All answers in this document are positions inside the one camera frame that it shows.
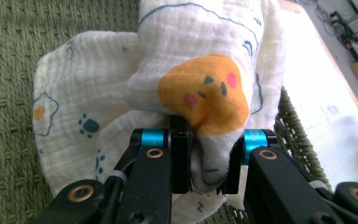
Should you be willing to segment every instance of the blue paw print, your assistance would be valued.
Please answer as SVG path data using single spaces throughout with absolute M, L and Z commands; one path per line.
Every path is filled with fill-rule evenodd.
M 100 167 L 100 161 L 104 161 L 105 159 L 106 159 L 106 157 L 104 155 L 101 155 L 101 150 L 98 149 L 98 156 L 97 156 L 97 159 L 95 161 L 95 170 L 100 175 L 103 173 L 103 168 Z
M 87 137 L 92 138 L 92 134 L 100 130 L 100 125 L 97 121 L 93 119 L 86 119 L 87 114 L 83 114 L 83 119 L 78 121 L 78 124 L 81 125 L 80 133 L 88 133 Z

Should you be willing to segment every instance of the pink cheek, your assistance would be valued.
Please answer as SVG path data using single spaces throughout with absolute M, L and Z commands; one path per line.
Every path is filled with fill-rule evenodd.
M 194 105 L 197 103 L 197 98 L 196 96 L 192 95 L 192 94 L 187 94 L 185 96 L 185 102 L 188 104 L 188 105 Z
M 235 80 L 235 76 L 232 73 L 227 75 L 227 83 L 230 87 L 235 88 L 237 86 L 237 80 Z

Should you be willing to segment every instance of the white cloth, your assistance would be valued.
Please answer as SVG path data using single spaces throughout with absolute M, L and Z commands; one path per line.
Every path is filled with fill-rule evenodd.
M 241 72 L 241 89 L 251 114 L 246 128 L 273 129 L 284 63 L 279 11 L 278 2 L 269 0 L 143 1 L 139 34 L 86 32 L 44 56 L 34 75 L 33 123 L 43 172 L 53 193 L 79 179 L 104 182 L 127 148 L 133 129 L 167 127 L 164 113 L 172 111 L 158 101 L 158 81 L 191 59 L 229 56 Z M 179 24 L 194 27 L 186 30 Z M 256 38 L 243 27 L 258 29 Z M 150 112 L 131 110 L 129 105 Z M 229 146 L 227 142 L 242 131 L 240 127 L 230 138 L 206 136 L 201 144 Z M 193 150 L 193 181 L 202 179 L 205 169 L 201 150 L 205 149 Z M 224 160 L 227 151 L 209 156 Z M 243 208 L 245 169 L 238 195 L 216 195 L 202 184 L 196 184 L 200 190 L 193 193 L 173 195 L 172 222 L 203 220 L 225 201 Z

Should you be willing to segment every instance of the orange bear print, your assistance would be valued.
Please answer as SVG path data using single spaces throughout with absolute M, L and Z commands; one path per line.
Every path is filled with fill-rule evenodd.
M 240 70 L 222 54 L 175 66 L 159 81 L 158 98 L 187 119 L 196 134 L 230 133 L 242 128 L 249 117 Z

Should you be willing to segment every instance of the green woven mat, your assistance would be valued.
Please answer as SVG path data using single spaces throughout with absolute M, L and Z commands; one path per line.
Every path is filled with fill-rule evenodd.
M 132 0 L 0 0 L 0 223 L 24 223 L 52 200 L 32 129 L 33 74 L 38 60 L 85 31 L 136 31 L 137 16 L 138 4 Z M 281 105 L 277 120 L 285 126 L 277 134 L 282 143 L 286 149 L 310 154 L 311 146 L 304 151 L 297 144 L 306 136 L 298 137 L 299 129 L 291 130 L 299 123 L 286 116 L 293 108 Z M 313 166 L 314 160 L 308 162 L 301 153 L 306 158 L 302 161 Z M 224 204 L 204 223 L 244 223 L 242 216 L 243 212 Z

